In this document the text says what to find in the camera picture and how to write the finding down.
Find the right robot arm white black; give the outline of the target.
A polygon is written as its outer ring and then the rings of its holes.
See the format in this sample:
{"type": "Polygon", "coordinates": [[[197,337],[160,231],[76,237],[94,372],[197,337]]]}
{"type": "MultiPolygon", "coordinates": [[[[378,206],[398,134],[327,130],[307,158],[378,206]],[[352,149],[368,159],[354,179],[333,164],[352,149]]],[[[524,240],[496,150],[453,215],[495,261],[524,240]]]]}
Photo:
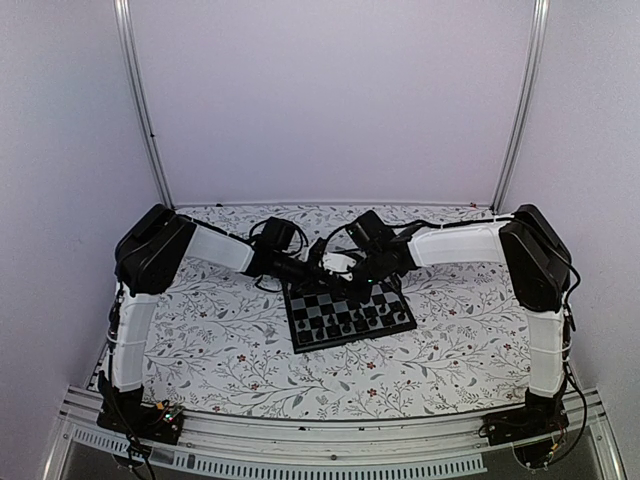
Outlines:
{"type": "Polygon", "coordinates": [[[524,407],[501,423],[527,436],[564,426],[562,398],[575,329],[569,298],[580,278],[568,249],[536,206],[522,205],[503,217],[404,226],[388,225],[367,211],[346,232],[365,254],[349,269],[356,284],[439,264],[504,265],[528,322],[530,373],[524,407]]]}

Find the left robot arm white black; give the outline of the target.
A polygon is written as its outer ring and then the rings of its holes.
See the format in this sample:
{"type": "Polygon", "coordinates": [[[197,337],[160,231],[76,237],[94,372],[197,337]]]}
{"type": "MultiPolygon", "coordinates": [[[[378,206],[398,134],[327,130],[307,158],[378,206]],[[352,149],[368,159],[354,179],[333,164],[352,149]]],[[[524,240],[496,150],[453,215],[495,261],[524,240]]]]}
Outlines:
{"type": "Polygon", "coordinates": [[[148,412],[128,392],[142,392],[142,362],[159,296],[172,285],[182,261],[202,260],[250,278],[271,276],[294,286],[317,286],[326,279],[319,259],[296,259],[284,252],[294,225],[269,218],[257,238],[243,239],[161,204],[153,206],[119,241],[115,250],[116,296],[109,314],[109,359],[98,388],[117,397],[108,410],[128,434],[148,426],[148,412]]]}

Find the black chess queen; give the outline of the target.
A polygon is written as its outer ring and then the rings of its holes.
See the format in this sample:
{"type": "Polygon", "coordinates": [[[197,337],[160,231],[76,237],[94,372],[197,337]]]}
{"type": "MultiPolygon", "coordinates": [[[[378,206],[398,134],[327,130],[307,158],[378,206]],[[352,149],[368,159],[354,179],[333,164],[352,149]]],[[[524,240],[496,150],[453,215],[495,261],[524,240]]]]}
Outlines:
{"type": "Polygon", "coordinates": [[[352,311],[352,317],[355,323],[361,323],[364,320],[364,317],[362,316],[359,309],[352,311]]]}

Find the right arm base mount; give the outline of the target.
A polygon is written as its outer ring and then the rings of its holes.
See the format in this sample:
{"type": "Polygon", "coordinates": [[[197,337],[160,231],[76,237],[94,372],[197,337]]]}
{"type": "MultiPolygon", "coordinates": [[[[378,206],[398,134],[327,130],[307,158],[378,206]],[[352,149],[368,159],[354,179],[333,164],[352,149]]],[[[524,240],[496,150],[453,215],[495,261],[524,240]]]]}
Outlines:
{"type": "Polygon", "coordinates": [[[563,407],[556,413],[548,413],[541,407],[524,406],[483,416],[477,434],[496,446],[551,434],[568,426],[563,407]]]}

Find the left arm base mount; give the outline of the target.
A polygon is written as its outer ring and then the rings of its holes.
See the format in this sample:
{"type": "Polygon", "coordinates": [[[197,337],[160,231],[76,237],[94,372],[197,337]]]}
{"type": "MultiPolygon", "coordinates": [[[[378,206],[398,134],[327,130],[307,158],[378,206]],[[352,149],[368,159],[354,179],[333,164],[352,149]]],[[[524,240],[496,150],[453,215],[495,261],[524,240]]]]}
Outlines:
{"type": "Polygon", "coordinates": [[[177,445],[184,424],[184,408],[163,401],[162,406],[143,405],[139,402],[115,402],[105,400],[98,415],[97,425],[103,429],[177,445]]]}

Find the black silver chess board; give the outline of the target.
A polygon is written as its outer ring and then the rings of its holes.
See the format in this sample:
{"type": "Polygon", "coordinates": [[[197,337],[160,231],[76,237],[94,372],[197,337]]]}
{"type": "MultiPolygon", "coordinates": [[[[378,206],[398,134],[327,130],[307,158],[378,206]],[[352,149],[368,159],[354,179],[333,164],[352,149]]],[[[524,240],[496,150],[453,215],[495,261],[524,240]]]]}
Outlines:
{"type": "Polygon", "coordinates": [[[364,339],[375,339],[390,336],[417,328],[417,322],[404,296],[390,288],[386,283],[380,283],[373,286],[370,300],[365,303],[359,303],[352,300],[335,297],[328,292],[320,293],[300,293],[293,290],[288,283],[282,285],[284,303],[286,307],[287,319],[290,330],[291,343],[293,351],[296,354],[309,353],[313,351],[334,348],[348,343],[356,342],[364,339]],[[388,306],[388,314],[380,316],[378,307],[380,304],[388,306]],[[378,324],[370,327],[365,317],[364,309],[367,307],[375,307],[378,314],[378,324]],[[367,325],[367,330],[357,332],[355,330],[355,322],[353,321],[352,311],[359,309],[364,320],[361,323],[367,325]],[[403,311],[406,315],[406,321],[403,324],[397,324],[394,319],[394,313],[403,311]],[[329,338],[327,335],[327,319],[333,315],[340,328],[343,323],[349,323],[351,332],[344,334],[341,329],[341,335],[336,338],[329,338]],[[318,329],[313,329],[310,325],[310,319],[321,316],[324,321],[325,339],[317,341],[315,333],[318,329]],[[304,321],[306,323],[305,330],[299,330],[297,323],[304,321]]]}

